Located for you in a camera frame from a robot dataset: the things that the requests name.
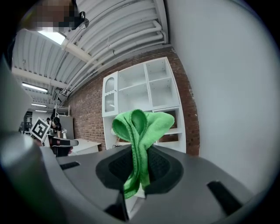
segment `cabinet door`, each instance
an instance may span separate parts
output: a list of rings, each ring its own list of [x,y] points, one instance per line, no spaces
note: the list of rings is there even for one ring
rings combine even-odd
[[[118,113],[118,72],[115,72],[103,79],[102,117]]]

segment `white wall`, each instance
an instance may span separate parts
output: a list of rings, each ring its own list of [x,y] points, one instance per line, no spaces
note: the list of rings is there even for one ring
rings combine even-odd
[[[200,156],[253,193],[279,160],[280,63],[272,39],[230,0],[168,0],[170,40],[188,74]]]
[[[32,113],[32,126],[35,124],[38,117],[43,119],[44,121],[47,120],[47,118],[51,118],[51,113],[41,113],[41,112],[33,112]]]

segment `red brick wall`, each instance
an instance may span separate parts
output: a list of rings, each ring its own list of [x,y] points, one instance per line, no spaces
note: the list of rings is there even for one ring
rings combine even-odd
[[[184,111],[187,154],[198,155],[200,147],[200,131],[196,104],[193,99],[186,72],[173,48],[163,48],[143,53],[124,60],[105,71],[82,86],[70,96],[65,105],[70,105],[74,118],[75,138],[100,142],[99,150],[105,150],[105,139],[102,119],[102,86],[103,78],[130,66],[156,58],[167,57],[173,70]]]

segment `black slot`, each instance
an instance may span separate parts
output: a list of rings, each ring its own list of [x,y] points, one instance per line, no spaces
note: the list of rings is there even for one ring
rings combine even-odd
[[[71,162],[71,163],[61,164],[60,167],[62,168],[62,170],[66,170],[79,165],[80,164],[78,162]]]
[[[212,181],[207,184],[207,187],[213,193],[227,215],[231,215],[242,207],[242,204],[220,181]]]

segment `desk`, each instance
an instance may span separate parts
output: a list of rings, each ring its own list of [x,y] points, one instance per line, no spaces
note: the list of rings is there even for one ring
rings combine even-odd
[[[98,145],[101,145],[99,142],[91,142],[88,140],[84,140],[81,138],[75,139],[79,142],[78,146],[74,146],[72,153],[69,154],[69,156],[75,156],[75,155],[83,155],[83,154],[89,154],[98,152]]]

